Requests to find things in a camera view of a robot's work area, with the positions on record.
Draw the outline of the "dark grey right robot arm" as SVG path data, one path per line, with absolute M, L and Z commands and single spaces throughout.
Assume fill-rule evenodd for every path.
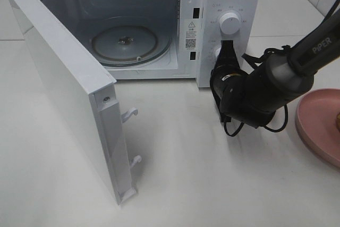
M 327 15 L 293 47 L 267 48 L 260 58 L 244 54 L 251 73 L 241 70 L 233 41 L 223 40 L 210 77 L 221 122 L 235 119 L 266 127 L 279 108 L 311 89 L 319 69 L 338 57 L 339 11 Z

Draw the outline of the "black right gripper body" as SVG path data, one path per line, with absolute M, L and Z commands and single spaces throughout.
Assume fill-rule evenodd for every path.
M 210 88 L 221 122 L 238 120 L 254 128 L 266 126 L 274 112 L 263 112 L 251 106 L 246 99 L 245 80 L 248 74 L 238 65 L 217 61 L 210 76 Z

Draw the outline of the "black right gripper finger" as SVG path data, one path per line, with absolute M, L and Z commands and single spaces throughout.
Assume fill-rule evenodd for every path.
M 217 65 L 238 65 L 237 56 L 232 40 L 221 41 L 220 52 L 217 57 Z

